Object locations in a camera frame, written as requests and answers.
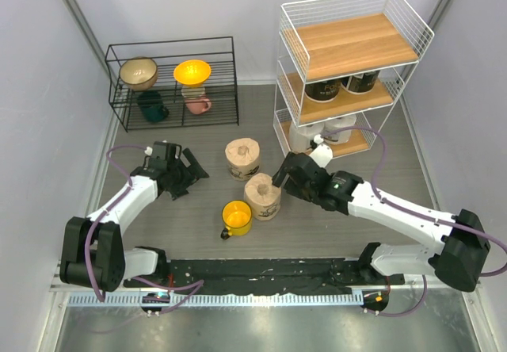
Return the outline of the brown roll front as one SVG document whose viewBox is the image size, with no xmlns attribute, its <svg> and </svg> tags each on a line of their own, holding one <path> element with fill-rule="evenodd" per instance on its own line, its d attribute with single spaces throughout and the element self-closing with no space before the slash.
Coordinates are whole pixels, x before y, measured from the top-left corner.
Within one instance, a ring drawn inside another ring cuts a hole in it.
<svg viewBox="0 0 507 352">
<path fill-rule="evenodd" d="M 280 211 L 281 188 L 273 185 L 270 175 L 258 173 L 245 184 L 244 200 L 255 219 L 271 220 Z"/>
</svg>

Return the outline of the brown roll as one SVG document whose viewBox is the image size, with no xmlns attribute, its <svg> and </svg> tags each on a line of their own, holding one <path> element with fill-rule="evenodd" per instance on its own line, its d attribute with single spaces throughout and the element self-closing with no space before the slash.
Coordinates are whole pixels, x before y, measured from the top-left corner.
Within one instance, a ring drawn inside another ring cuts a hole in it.
<svg viewBox="0 0 507 352">
<path fill-rule="evenodd" d="M 225 156 L 229 174 L 235 180 L 248 181 L 259 170 L 261 149 L 254 139 L 232 140 L 225 148 Z"/>
<path fill-rule="evenodd" d="M 258 173 L 245 184 L 244 200 L 255 219 L 271 220 L 280 211 L 281 188 L 273 185 L 270 175 Z"/>
</svg>

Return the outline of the brown roll back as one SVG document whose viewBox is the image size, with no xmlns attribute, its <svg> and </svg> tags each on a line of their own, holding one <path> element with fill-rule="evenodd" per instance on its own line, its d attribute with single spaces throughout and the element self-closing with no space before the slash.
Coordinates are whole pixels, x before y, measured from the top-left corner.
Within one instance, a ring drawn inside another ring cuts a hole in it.
<svg viewBox="0 0 507 352">
<path fill-rule="evenodd" d="M 229 174 L 235 180 L 248 181 L 259 170 L 261 149 L 254 139 L 232 140 L 225 148 L 225 156 Z"/>
</svg>

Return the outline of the white toilet paper roll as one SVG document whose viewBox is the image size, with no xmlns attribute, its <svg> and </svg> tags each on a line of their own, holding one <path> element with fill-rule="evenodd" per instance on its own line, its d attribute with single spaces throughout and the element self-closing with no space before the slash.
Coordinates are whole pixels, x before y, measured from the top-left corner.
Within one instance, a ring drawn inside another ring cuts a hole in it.
<svg viewBox="0 0 507 352">
<path fill-rule="evenodd" d="M 356 115 L 334 118 L 324 123 L 323 136 L 329 144 L 343 144 L 349 141 L 352 127 L 356 124 Z"/>
</svg>

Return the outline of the black toilet paper roll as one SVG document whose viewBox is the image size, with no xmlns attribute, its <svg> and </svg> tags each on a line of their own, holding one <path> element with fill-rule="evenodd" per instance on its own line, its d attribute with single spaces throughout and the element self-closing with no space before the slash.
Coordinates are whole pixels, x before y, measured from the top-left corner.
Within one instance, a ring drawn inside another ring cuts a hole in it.
<svg viewBox="0 0 507 352">
<path fill-rule="evenodd" d="M 339 78 L 313 82 L 305 85 L 305 94 L 312 101 L 325 103 L 337 97 L 340 87 L 341 80 Z"/>
</svg>

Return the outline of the black roll front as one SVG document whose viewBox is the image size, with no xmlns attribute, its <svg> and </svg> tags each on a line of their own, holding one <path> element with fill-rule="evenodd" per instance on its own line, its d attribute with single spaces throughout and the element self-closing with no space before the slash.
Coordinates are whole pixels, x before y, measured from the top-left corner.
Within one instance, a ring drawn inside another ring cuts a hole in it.
<svg viewBox="0 0 507 352">
<path fill-rule="evenodd" d="M 341 79 L 341 87 L 351 94 L 370 92 L 379 76 L 379 70 L 349 75 Z"/>
</svg>

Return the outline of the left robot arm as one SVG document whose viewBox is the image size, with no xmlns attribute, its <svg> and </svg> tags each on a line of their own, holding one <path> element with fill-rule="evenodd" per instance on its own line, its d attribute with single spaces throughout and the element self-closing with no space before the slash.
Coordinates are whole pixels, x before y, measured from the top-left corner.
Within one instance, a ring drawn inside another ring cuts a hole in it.
<svg viewBox="0 0 507 352">
<path fill-rule="evenodd" d="M 170 275 L 166 252 L 156 247 L 124 249 L 123 235 L 135 218 L 164 193 L 175 201 L 190 186 L 208 178 L 189 148 L 156 141 L 141 147 L 141 166 L 121 169 L 123 188 L 95 212 L 68 220 L 60 258 L 60 280 L 90 288 L 99 301 L 126 280 L 153 288 L 163 286 Z"/>
</svg>

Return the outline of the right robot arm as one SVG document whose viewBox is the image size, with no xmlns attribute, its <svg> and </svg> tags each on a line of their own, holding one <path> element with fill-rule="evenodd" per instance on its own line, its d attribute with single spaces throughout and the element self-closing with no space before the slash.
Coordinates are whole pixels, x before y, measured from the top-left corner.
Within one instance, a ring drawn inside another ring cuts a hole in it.
<svg viewBox="0 0 507 352">
<path fill-rule="evenodd" d="M 478 216 L 466 209 L 453 215 L 415 205 L 388 193 L 375 194 L 363 178 L 339 170 L 332 174 L 309 155 L 288 153 L 273 185 L 330 212 L 373 221 L 415 240 L 414 245 L 369 243 L 357 273 L 374 285 L 393 274 L 437 277 L 447 286 L 472 292 L 482 273 L 490 242 Z"/>
</svg>

